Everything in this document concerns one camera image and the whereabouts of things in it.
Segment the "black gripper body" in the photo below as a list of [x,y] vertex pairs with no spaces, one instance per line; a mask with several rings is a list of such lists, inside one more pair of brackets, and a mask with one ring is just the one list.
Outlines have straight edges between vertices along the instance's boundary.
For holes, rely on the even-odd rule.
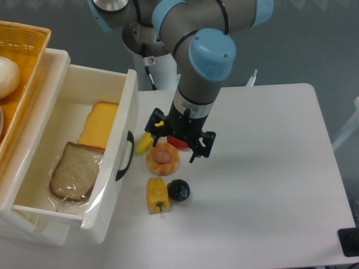
[[213,131],[202,130],[207,117],[193,118],[192,110],[187,108],[183,113],[176,108],[170,108],[169,114],[164,115],[162,110],[155,108],[149,117],[145,126],[145,132],[149,132],[153,136],[167,137],[172,136],[191,147],[196,142],[201,142],[202,156],[209,157],[216,133]]

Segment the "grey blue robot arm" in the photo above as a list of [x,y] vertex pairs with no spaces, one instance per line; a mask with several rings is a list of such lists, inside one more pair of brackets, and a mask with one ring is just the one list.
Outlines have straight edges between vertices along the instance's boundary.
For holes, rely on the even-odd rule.
[[172,136],[192,157],[208,157],[216,134],[203,131],[236,57],[231,34],[268,20],[273,1],[88,1],[104,30],[138,24],[154,30],[181,70],[168,114],[156,108],[145,127],[157,141]]

